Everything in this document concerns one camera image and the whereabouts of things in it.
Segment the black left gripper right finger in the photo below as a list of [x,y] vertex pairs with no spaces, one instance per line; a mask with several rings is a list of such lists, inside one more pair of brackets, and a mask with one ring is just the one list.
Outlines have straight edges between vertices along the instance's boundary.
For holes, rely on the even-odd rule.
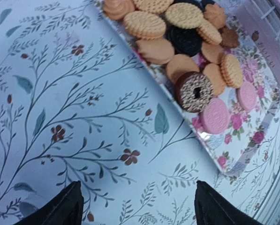
[[205,181],[197,181],[194,206],[197,225],[261,225]]

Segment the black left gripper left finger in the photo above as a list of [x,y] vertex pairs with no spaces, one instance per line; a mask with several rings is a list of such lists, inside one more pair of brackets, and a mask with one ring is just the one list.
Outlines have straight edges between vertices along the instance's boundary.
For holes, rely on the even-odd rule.
[[84,198],[81,182],[73,181],[42,208],[17,222],[18,225],[80,225]]

